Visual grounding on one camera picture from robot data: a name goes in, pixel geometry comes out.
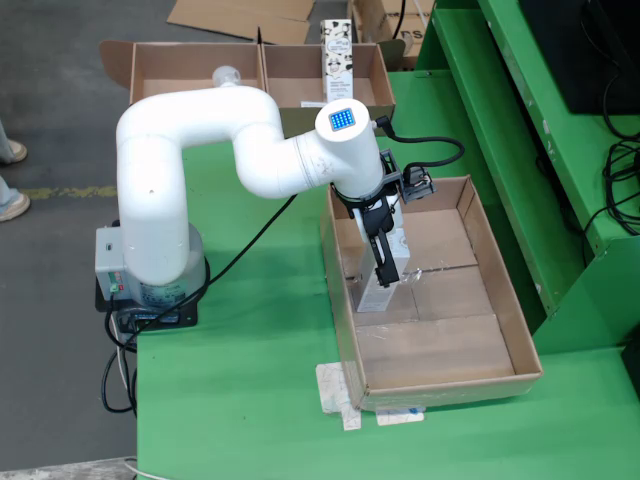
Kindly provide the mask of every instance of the concrete floor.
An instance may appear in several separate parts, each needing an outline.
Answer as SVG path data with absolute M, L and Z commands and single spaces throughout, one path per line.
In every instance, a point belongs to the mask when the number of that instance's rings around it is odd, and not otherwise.
M 114 136 L 128 94 L 104 74 L 98 43 L 243 41 L 167 24 L 174 1 L 0 0 L 0 117 L 29 149 L 0 175 L 33 198 L 0 225 L 0 471 L 135 455 L 133 416 L 99 398 L 112 346 L 93 308 L 94 236 L 117 217 Z M 312 27 L 345 4 L 318 0 Z M 318 40 L 312 28 L 307 42 Z

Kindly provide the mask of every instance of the paper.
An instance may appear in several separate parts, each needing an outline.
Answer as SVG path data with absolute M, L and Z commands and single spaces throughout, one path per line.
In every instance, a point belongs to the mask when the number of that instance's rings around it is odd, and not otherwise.
M 340 362 L 316 365 L 320 402 L 324 413 L 340 413 L 345 431 L 362 427 L 362 414 L 351 406 Z

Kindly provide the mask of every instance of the black cable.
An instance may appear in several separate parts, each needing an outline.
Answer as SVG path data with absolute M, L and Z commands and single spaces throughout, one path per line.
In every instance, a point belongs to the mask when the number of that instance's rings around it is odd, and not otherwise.
M 445 158 L 443 160 L 436 160 L 434 162 L 411 162 L 404 167 L 403 175 L 405 182 L 409 183 L 411 181 L 411 170 L 414 168 L 431 168 L 431 167 L 442 167 L 444 165 L 449 165 L 450 163 L 455 162 L 460 159 L 465 152 L 464 145 L 459 140 L 450 137 L 416 137 L 416 138 L 406 138 L 406 137 L 398 137 L 396 132 L 391 125 L 391 120 L 389 117 L 384 116 L 376 119 L 376 125 L 379 128 L 384 130 L 384 133 L 391 140 L 398 143 L 427 143 L 427 142 L 441 142 L 441 143 L 450 143 L 451 145 L 455 145 L 458 147 L 458 151 L 455 155 L 451 157 Z
M 133 371 L 133 376 L 131 377 L 131 398 L 133 400 L 133 405 L 136 409 L 138 408 L 138 393 L 136 392 L 137 383 L 138 383 L 138 369 L 136 368 Z
M 616 222 L 618 222 L 618 224 L 627 233 L 633 236 L 640 235 L 640 231 L 634 228 L 634 227 L 640 226 L 640 216 L 625 213 L 618 208 L 623 203 L 626 203 L 629 200 L 632 200 L 640 196 L 640 191 L 632 195 L 629 195 L 619 201 L 616 201 L 614 191 L 613 191 L 613 187 L 615 183 L 622 182 L 625 180 L 630 180 L 633 177 L 640 176 L 640 162 L 636 161 L 636 159 L 639 158 L 640 156 L 640 132 L 633 135 L 622 133 L 613 125 L 613 122 L 609 117 L 609 111 L 607 108 L 609 91 L 611 90 L 611 87 L 616 83 L 616 81 L 620 78 L 620 65 L 613 57 L 608 55 L 603 48 L 598 46 L 596 42 L 593 41 L 589 33 L 587 32 L 587 29 L 583 21 L 583 17 L 585 15 L 585 7 L 586 7 L 586 4 L 583 6 L 583 9 L 581 11 L 582 17 L 580 18 L 580 27 L 582 28 L 582 33 L 584 33 L 584 36 L 589 41 L 593 49 L 596 52 L 598 52 L 607 62 L 609 62 L 611 65 L 613 65 L 616 68 L 616 73 L 613 75 L 613 77 L 611 77 L 611 80 L 609 80 L 609 82 L 607 83 L 604 89 L 604 92 L 602 94 L 602 118 L 605 124 L 607 125 L 607 128 L 609 129 L 609 131 L 620 139 L 620 141 L 612 144 L 611 147 L 609 147 L 609 152 L 607 154 L 605 166 L 602 169 L 602 177 L 604 181 L 605 206 L 598 209 L 591 216 L 591 218 L 589 218 L 589 221 L 587 222 L 587 224 L 585 225 L 582 231 L 582 260 L 586 267 L 587 259 L 585 255 L 585 243 L 587 243 L 587 232 L 589 230 L 589 227 L 591 227 L 591 225 L 593 224 L 596 217 L 600 215 L 602 212 L 604 212 L 605 210 L 611 216 L 611 218 L 613 218 Z M 623 150 L 623 153 L 621 153 L 619 156 L 616 157 L 615 155 L 616 153 L 619 152 L 619 150 Z M 627 158 L 631 154 L 635 154 L 634 155 L 635 158 L 632 160 L 632 163 L 628 166 L 622 167 L 617 171 L 614 171 L 614 166 L 618 162 Z
M 398 38 L 398 34 L 400 33 L 400 28 L 402 27 L 402 21 L 404 20 L 404 11 L 407 8 L 407 0 L 402 0 L 402 7 L 400 7 L 400 18 L 398 19 L 398 26 L 396 27 L 396 31 L 393 32 L 393 39 Z
M 189 295 L 188 297 L 184 298 L 183 300 L 181 300 L 180 302 L 175 304 L 173 307 L 168 308 L 164 312 L 160 313 L 157 317 L 155 317 L 149 323 L 147 323 L 144 326 L 142 326 L 137 332 L 135 332 L 133 335 L 131 335 L 129 337 L 129 339 L 124 344 L 118 342 L 118 339 L 115 338 L 115 336 L 113 336 L 111 334 L 111 329 L 109 328 L 109 319 L 111 317 L 111 312 L 113 311 L 113 296 L 111 297 L 110 307 L 109 307 L 109 310 L 107 311 L 107 315 L 106 315 L 106 319 L 105 319 L 105 325 L 106 325 L 107 335 L 109 335 L 109 338 L 112 339 L 112 341 L 117 345 L 117 347 L 116 347 L 115 352 L 111 356 L 111 358 L 109 358 L 109 361 L 107 362 L 107 366 L 105 368 L 104 374 L 102 376 L 102 388 L 101 388 L 102 404 L 104 405 L 104 408 L 107 411 L 112 412 L 112 413 L 125 413 L 125 412 L 133 411 L 134 415 L 137 416 L 136 382 L 137 382 L 137 378 L 138 378 L 138 369 L 136 368 L 134 370 L 133 377 L 131 378 L 131 381 L 129 381 L 129 366 L 127 364 L 125 350 L 133 352 L 133 353 L 137 353 L 137 349 L 132 350 L 131 344 L 138 337 L 138 335 L 140 335 L 144 330 L 146 330 L 151 325 L 153 325 L 156 322 L 158 322 L 159 320 L 161 320 L 163 317 L 165 317 L 169 313 L 179 309 L 181 306 L 183 306 L 186 303 L 190 302 L 191 300 L 193 300 L 194 298 L 198 297 L 199 295 L 203 295 L 204 292 L 207 291 L 207 289 L 209 288 L 210 285 L 212 285 L 213 283 L 217 282 L 220 278 L 222 278 L 229 270 L 231 270 L 231 268 L 238 262 L 238 260 L 240 260 L 244 256 L 244 254 L 247 253 L 247 251 L 249 251 L 249 249 L 251 247 L 253 247 L 253 245 L 260 239 L 260 237 L 262 237 L 262 235 L 273 224 L 273 222 L 275 222 L 278 219 L 278 217 L 289 207 L 289 205 L 291 205 L 291 203 L 295 200 L 296 196 L 297 195 L 293 195 L 293 196 L 289 197 L 289 199 L 284 203 L 284 205 L 282 205 L 282 207 L 280 207 L 280 209 L 269 219 L 269 221 L 267 223 L 265 223 L 265 225 L 260 229 L 260 231 L 256 234 L 256 236 L 253 237 L 253 239 L 240 251 L 240 253 L 238 255 L 236 255 L 233 258 L 233 260 L 231 260 L 231 262 L 229 262 L 227 264 L 226 267 L 224 267 L 220 271 L 220 273 L 218 273 L 211 280 L 208 280 L 204 285 L 202 285 L 202 287 L 198 288 L 191 295 Z M 116 358 L 116 356 L 118 354 L 118 348 L 121 349 L 121 352 L 123 354 L 123 360 L 124 360 L 123 364 L 124 364 L 124 368 L 126 370 L 126 372 L 125 372 L 125 378 L 126 378 L 125 387 L 126 387 L 126 390 L 127 390 L 127 397 L 129 398 L 129 402 L 131 404 L 129 407 L 127 407 L 125 409 L 114 409 L 114 408 L 111 408 L 109 406 L 108 402 L 107 402 L 107 394 L 106 394 L 107 378 L 109 376 L 109 371 L 111 370 L 111 366 L 113 365 L 113 361 L 114 361 L 114 359 Z
M 133 343 L 133 341 L 138 337 L 138 335 L 144 332 L 151 325 L 154 325 L 155 323 L 160 321 L 162 318 L 169 315 L 171 312 L 174 312 L 175 310 L 179 309 L 181 306 L 188 303 L 189 301 L 191 301 L 192 299 L 200 295 L 202 292 L 206 291 L 206 289 L 210 285 L 214 284 L 220 278 L 222 278 L 229 270 L 231 270 L 231 268 L 238 262 L 238 260 L 240 260 L 243 257 L 243 255 L 247 253 L 247 251 L 251 247 L 253 247 L 253 245 L 260 239 L 260 237 L 262 237 L 264 232 L 267 231 L 267 229 L 271 226 L 271 224 L 273 224 L 273 222 L 275 222 L 278 219 L 278 217 L 287 209 L 287 207 L 291 205 L 291 203 L 295 200 L 296 196 L 297 195 L 293 195 L 292 197 L 289 197 L 289 199 L 284 203 L 284 205 L 280 207 L 280 209 L 269 219 L 267 223 L 265 223 L 264 227 L 260 229 L 257 235 L 253 237 L 253 239 L 247 244 L 247 246 L 244 247 L 242 251 L 238 255 L 236 255 L 235 258 L 231 260 L 231 262 L 229 262 L 229 264 L 226 267 L 224 267 L 220 273 L 218 273 L 215 277 L 213 277 L 211 280 L 209 280 L 207 283 L 205 283 L 202 287 L 200 287 L 198 290 L 193 292 L 191 295 L 187 296 L 180 302 L 176 303 L 173 307 L 168 308 L 167 310 L 159 314 L 157 317 L 155 317 L 153 320 L 151 320 L 149 323 L 140 327 L 140 329 L 137 332 L 135 332 L 133 335 L 131 335 L 129 339 L 124 343 L 124 347 L 130 346 L 131 343 Z
M 102 386 L 100 388 L 100 395 L 102 398 L 102 405 L 105 410 L 111 413 L 127 413 L 133 410 L 133 406 L 130 405 L 126 408 L 112 408 L 107 401 L 107 379 L 109 378 L 109 370 L 111 370 L 111 365 L 113 365 L 114 360 L 118 355 L 118 350 L 114 350 L 109 357 L 109 361 L 107 362 L 107 366 L 104 369 L 104 373 L 102 374 Z
M 609 83 L 607 83 L 607 86 L 604 89 L 604 94 L 602 95 L 602 116 L 604 118 L 604 122 L 607 124 L 607 127 L 609 128 L 609 130 L 611 130 L 611 133 L 613 133 L 616 137 L 621 138 L 622 140 L 638 140 L 640 139 L 640 132 L 634 134 L 634 135 L 627 135 L 624 134 L 622 132 L 620 132 L 611 122 L 611 119 L 609 118 L 609 112 L 607 111 L 607 98 L 609 95 L 609 90 L 611 89 L 611 86 L 616 83 L 616 81 L 620 78 L 620 72 L 616 73 L 611 80 L 609 80 Z
M 124 349 L 125 348 L 124 344 L 122 342 L 118 341 L 118 339 L 115 337 L 113 332 L 111 332 L 111 315 L 112 315 L 113 309 L 114 309 L 113 302 L 114 302 L 113 295 L 111 295 L 111 300 L 109 302 L 109 308 L 107 309 L 107 312 L 106 312 L 106 314 L 104 316 L 104 329 L 107 332 L 107 337 L 109 337 L 109 340 L 111 340 L 116 347 Z M 137 352 L 137 349 L 135 347 L 131 347 L 131 346 L 127 346 L 126 350 L 128 352 L 131 352 L 131 353 L 136 353 Z

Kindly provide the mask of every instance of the open cardboard box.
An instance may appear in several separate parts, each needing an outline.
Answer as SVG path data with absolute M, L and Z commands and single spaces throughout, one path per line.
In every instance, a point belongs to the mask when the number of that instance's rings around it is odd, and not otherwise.
M 160 93 L 213 88 L 222 65 L 240 72 L 243 85 L 265 90 L 262 52 L 255 43 L 134 43 L 105 40 L 100 56 L 107 75 L 130 90 L 130 103 Z
M 428 24 L 434 4 L 434 0 L 419 0 L 418 9 L 415 2 L 406 2 L 402 33 L 396 40 L 392 37 L 400 19 L 402 0 L 349 0 L 347 12 L 353 18 L 358 42 L 380 45 L 387 70 L 413 70 L 427 28 L 425 22 Z
M 285 137 L 315 128 L 319 107 L 302 102 L 323 102 L 322 48 L 319 45 L 263 45 L 267 92 L 280 107 Z M 392 118 L 395 97 L 377 45 L 353 45 L 353 95 L 369 109 L 372 120 Z
M 352 404 L 427 407 L 523 394 L 542 375 L 531 335 L 470 177 L 403 205 L 411 250 L 386 312 L 357 313 L 352 283 L 365 248 L 331 189 L 322 220 L 329 295 Z

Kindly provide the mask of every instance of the shoe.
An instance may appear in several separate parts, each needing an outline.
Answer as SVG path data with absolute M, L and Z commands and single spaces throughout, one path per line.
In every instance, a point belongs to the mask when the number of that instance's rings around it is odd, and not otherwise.
M 15 140 L 9 140 L 9 146 L 13 151 L 13 162 L 21 162 L 25 158 L 27 158 L 27 147 L 25 147 L 22 143 L 16 142 Z
M 0 213 L 0 222 L 6 222 L 22 215 L 29 209 L 31 200 L 24 193 L 18 193 L 16 198 L 4 212 Z

